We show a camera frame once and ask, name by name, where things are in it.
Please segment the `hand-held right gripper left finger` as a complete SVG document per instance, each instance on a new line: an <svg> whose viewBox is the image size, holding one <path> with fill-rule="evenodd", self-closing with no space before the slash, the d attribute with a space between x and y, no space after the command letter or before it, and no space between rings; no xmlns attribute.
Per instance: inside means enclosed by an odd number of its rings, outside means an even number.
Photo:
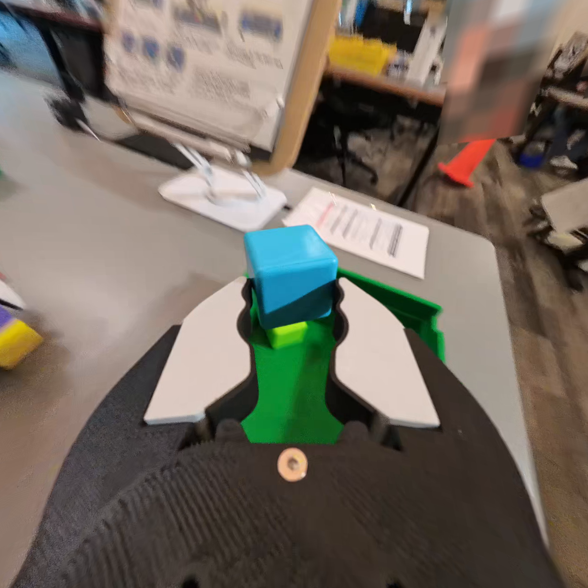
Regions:
<svg viewBox="0 0 588 588"><path fill-rule="evenodd" d="M244 420L254 409L251 282L210 295L183 320L143 415L148 425Z"/></svg>

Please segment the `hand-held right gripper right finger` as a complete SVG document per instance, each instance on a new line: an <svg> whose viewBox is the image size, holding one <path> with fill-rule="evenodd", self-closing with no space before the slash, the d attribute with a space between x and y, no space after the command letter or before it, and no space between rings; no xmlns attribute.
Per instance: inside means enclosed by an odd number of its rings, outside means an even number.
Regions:
<svg viewBox="0 0 588 588"><path fill-rule="evenodd" d="M437 429L440 418L402 322L381 302L346 277L337 281L334 391L329 410L344 423Z"/></svg>

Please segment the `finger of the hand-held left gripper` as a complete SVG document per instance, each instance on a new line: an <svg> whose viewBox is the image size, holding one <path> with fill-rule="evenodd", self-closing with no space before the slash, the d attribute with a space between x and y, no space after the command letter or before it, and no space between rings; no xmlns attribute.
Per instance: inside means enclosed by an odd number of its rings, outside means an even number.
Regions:
<svg viewBox="0 0 588 588"><path fill-rule="evenodd" d="M7 282L5 276L1 276L1 306L13 311L23 311L26 309L24 300Z"/></svg>

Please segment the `yellow magnetic cube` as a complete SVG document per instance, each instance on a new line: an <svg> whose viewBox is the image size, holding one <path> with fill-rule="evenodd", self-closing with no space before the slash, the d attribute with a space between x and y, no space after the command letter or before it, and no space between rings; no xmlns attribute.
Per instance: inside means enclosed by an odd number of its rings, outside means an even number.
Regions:
<svg viewBox="0 0 588 588"><path fill-rule="evenodd" d="M1 369L11 370L43 342L43 337L22 320L1 327Z"/></svg>

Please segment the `lime green magnetic cube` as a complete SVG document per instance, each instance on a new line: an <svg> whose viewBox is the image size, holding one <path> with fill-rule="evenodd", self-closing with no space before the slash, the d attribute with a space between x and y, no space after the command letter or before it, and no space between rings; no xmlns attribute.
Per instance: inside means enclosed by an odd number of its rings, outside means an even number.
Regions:
<svg viewBox="0 0 588 588"><path fill-rule="evenodd" d="M301 344L308 330L307 322L297 322L266 329L265 333L272 349L279 350Z"/></svg>

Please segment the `green plastic bin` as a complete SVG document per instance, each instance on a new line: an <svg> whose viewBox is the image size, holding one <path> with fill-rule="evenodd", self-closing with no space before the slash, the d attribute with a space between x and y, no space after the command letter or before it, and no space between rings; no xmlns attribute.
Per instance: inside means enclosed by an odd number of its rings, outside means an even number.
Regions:
<svg viewBox="0 0 588 588"><path fill-rule="evenodd" d="M413 293L374 281L346 269L345 277L383 304L433 353L445 361L445 335L438 327L443 307ZM254 411L242 422L252 443L293 445L332 444L342 425L325 403L330 356L335 346L334 314L310 321L301 342L273 349L259 324L256 295L252 292L252 332L259 385Z"/></svg>

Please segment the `teal magnetic cube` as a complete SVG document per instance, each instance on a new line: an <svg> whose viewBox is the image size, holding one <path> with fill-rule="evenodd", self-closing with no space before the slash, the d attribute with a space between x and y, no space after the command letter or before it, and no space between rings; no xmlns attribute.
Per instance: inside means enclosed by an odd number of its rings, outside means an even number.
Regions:
<svg viewBox="0 0 588 588"><path fill-rule="evenodd" d="M244 246L263 329L330 315L339 262L312 226L247 232Z"/></svg>

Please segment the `printed paper sheet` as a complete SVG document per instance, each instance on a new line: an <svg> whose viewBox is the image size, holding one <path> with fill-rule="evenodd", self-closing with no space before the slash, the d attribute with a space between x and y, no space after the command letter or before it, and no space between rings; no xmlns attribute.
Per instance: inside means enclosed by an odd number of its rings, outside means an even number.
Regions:
<svg viewBox="0 0 588 588"><path fill-rule="evenodd" d="M312 188L284 217L285 226L311 226L329 246L424 279L427 226Z"/></svg>

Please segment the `white tablet stand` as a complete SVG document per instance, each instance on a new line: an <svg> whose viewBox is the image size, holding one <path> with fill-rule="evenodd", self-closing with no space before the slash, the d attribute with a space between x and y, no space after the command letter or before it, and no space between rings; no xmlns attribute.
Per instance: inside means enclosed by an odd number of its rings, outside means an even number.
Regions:
<svg viewBox="0 0 588 588"><path fill-rule="evenodd" d="M122 112L137 129L170 142L192 165L160 185L166 202L243 233L264 228L286 206L286 195L253 172L243 147L134 108Z"/></svg>

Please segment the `orange traffic cone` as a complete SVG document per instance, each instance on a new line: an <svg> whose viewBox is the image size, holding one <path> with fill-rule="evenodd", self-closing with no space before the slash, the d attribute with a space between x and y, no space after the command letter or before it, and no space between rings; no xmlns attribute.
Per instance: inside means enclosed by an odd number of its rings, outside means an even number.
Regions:
<svg viewBox="0 0 588 588"><path fill-rule="evenodd" d="M496 139L470 142L448 163L438 163L437 169L455 184L471 188L473 187L472 174L495 142Z"/></svg>

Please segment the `printed instruction board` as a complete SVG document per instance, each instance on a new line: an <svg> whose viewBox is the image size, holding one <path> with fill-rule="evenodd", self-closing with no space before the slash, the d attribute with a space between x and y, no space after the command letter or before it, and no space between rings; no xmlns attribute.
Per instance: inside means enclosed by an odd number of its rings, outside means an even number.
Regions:
<svg viewBox="0 0 588 588"><path fill-rule="evenodd" d="M274 175L298 158L340 7L107 1L107 89L137 130Z"/></svg>

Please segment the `yellow plastic bin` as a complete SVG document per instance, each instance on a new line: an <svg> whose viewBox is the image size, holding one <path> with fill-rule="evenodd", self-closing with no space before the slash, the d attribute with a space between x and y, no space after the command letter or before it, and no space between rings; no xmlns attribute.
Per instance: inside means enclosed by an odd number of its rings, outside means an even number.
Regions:
<svg viewBox="0 0 588 588"><path fill-rule="evenodd" d="M330 41L328 59L331 65L379 76L398 51L395 43L367 39L360 35L335 35Z"/></svg>

